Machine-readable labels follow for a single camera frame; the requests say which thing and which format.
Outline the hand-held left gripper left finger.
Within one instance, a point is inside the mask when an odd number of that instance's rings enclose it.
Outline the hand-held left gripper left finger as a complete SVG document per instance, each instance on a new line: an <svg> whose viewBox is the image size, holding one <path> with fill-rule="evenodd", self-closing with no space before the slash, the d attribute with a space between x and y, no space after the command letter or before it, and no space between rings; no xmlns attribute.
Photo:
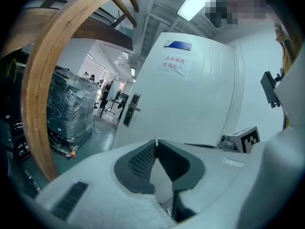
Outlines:
<svg viewBox="0 0 305 229"><path fill-rule="evenodd" d="M116 161L115 176L129 191L141 194L155 193L155 187L150 183L155 163L155 147L155 141L151 140Z"/></svg>

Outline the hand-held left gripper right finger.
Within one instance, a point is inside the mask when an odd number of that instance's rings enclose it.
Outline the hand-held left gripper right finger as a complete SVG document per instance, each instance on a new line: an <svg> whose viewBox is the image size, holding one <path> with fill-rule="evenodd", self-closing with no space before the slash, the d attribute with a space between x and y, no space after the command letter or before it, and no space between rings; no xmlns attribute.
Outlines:
<svg viewBox="0 0 305 229"><path fill-rule="evenodd" d="M157 157L172 182L173 191L193 189L205 173L201 159L167 141L158 141Z"/></svg>

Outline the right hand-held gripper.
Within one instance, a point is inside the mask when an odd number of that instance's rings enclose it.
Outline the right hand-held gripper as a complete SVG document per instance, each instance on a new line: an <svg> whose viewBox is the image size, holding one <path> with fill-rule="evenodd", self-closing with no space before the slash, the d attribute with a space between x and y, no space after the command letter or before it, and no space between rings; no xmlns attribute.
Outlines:
<svg viewBox="0 0 305 229"><path fill-rule="evenodd" d="M230 135L223 135L218 142L218 147L228 152L249 154L258 142L260 142L260 137L257 127L254 126Z"/></svg>

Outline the white door with handle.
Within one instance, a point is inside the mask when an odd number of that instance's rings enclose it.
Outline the white door with handle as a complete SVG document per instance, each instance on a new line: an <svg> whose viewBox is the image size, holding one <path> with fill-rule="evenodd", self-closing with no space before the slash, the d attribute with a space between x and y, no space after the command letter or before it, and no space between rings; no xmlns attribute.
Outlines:
<svg viewBox="0 0 305 229"><path fill-rule="evenodd" d="M192 43L190 51L166 48L166 41ZM187 77L156 69L161 54L187 55L193 60ZM215 145L234 132L243 95L237 93L233 47L204 37L163 32L150 50L133 84L128 101L141 95L127 127L119 122L113 147L119 148L155 138L186 144Z"/></svg>

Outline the black flat device box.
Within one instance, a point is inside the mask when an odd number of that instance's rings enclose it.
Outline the black flat device box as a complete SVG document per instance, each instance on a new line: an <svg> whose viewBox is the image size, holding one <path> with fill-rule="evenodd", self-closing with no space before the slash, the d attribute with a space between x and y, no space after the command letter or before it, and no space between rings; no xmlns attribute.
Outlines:
<svg viewBox="0 0 305 229"><path fill-rule="evenodd" d="M264 72L261 78L261 86L264 90L265 96L267 98L268 103L271 105L271 108L280 107L279 99L277 98L274 90L276 88L276 84L280 82L282 77L280 74L277 74L275 78L272 77L269 71Z"/></svg>

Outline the whiteboard on black stand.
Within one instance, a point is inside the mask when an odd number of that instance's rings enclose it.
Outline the whiteboard on black stand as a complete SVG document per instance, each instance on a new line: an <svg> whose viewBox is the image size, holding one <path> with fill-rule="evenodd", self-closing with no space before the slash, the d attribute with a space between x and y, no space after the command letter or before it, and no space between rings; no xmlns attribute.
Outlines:
<svg viewBox="0 0 305 229"><path fill-rule="evenodd" d="M117 95L118 95L121 83L116 79L113 79L112 81L113 81L113 83L111 85L111 88L110 88L110 91L109 91L109 94L107 97L107 103L112 102L112 105L110 108L106 108L107 104L105 105L104 110L101 111L100 118L102 117L102 114L104 112L109 112L111 114L114 114L114 112L112 111L112 107L113 107L114 102L117 100Z"/></svg>

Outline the plastic-wrapped dark suitcase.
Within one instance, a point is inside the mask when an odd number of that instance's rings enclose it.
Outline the plastic-wrapped dark suitcase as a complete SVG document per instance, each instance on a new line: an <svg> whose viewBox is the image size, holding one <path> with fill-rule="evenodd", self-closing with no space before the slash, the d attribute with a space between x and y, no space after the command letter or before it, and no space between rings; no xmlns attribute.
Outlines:
<svg viewBox="0 0 305 229"><path fill-rule="evenodd" d="M92 135L98 85L67 69L55 70L47 101L49 136L68 146L82 146Z"/></svg>

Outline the person's mustard jacket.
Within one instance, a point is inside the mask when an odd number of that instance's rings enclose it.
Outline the person's mustard jacket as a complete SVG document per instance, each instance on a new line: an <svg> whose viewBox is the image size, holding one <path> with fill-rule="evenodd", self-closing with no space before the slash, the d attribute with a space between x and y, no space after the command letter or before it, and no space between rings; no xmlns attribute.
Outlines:
<svg viewBox="0 0 305 229"><path fill-rule="evenodd" d="M283 51L282 68L284 74L287 74L298 56L301 45L293 41L278 23L274 23L274 31L276 41L281 45Z"/></svg>

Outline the paper notice with red print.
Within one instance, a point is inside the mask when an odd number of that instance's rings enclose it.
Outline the paper notice with red print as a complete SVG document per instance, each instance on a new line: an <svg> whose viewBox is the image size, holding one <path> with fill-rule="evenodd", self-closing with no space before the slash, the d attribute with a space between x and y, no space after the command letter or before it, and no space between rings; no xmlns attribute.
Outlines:
<svg viewBox="0 0 305 229"><path fill-rule="evenodd" d="M156 69L162 72L187 77L193 65L193 60L187 55L161 54L156 61Z"/></svg>

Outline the blue and white sign plate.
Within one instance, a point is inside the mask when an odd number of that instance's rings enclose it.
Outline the blue and white sign plate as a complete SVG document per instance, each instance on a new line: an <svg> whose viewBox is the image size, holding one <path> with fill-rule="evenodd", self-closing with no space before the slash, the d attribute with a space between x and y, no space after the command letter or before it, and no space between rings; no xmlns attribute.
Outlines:
<svg viewBox="0 0 305 229"><path fill-rule="evenodd" d="M192 43L182 41L166 41L164 47L190 51L192 48Z"/></svg>

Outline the light wooden beam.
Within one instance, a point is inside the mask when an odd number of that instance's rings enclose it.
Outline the light wooden beam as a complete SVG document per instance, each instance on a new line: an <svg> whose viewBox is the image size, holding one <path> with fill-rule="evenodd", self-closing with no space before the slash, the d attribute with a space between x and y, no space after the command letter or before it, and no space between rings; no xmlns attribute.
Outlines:
<svg viewBox="0 0 305 229"><path fill-rule="evenodd" d="M71 0L44 25L28 58L21 88L21 119L31 155L48 182L58 177L47 131L51 78L64 47L83 22L110 0Z"/></svg>

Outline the dark wooden crossbeam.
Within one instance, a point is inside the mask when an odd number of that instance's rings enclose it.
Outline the dark wooden crossbeam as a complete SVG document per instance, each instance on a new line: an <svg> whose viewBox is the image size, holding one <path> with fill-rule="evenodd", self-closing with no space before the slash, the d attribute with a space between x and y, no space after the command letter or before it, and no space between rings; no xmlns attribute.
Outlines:
<svg viewBox="0 0 305 229"><path fill-rule="evenodd" d="M86 19L72 35L72 38L95 39L109 42L131 51L133 50L132 38L109 25L92 18Z"/></svg>

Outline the black equipment rack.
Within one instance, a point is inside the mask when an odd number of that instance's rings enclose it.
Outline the black equipment rack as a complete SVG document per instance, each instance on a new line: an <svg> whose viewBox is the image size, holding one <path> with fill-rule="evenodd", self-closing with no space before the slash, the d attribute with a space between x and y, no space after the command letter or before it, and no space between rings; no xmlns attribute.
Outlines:
<svg viewBox="0 0 305 229"><path fill-rule="evenodd" d="M0 145L19 162L31 156L21 120L21 87L28 54L14 51L0 59Z"/></svg>

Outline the ceiling light panel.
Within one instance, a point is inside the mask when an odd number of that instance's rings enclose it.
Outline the ceiling light panel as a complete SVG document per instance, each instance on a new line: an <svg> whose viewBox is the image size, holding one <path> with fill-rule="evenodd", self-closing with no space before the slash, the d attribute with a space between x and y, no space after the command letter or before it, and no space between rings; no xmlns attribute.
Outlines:
<svg viewBox="0 0 305 229"><path fill-rule="evenodd" d="M202 8L210 3L211 0L185 0L177 14L186 21L191 21Z"/></svg>

